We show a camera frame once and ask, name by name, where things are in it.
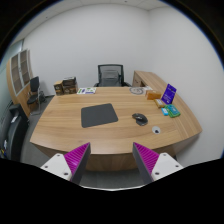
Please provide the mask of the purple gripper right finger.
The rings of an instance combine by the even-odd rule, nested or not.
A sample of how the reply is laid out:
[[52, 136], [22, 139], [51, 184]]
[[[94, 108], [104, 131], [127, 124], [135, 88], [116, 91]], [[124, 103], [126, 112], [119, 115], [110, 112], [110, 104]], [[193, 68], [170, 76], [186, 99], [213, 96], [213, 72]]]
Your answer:
[[136, 142], [133, 143], [132, 152], [145, 184], [152, 183], [183, 168], [168, 153], [158, 154]]

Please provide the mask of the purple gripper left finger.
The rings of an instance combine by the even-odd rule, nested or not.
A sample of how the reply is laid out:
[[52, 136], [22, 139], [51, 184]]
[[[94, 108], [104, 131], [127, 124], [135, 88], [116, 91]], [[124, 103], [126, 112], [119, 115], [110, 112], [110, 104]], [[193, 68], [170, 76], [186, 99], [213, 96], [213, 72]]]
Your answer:
[[90, 143], [86, 143], [66, 154], [56, 153], [41, 168], [79, 185], [90, 153]]

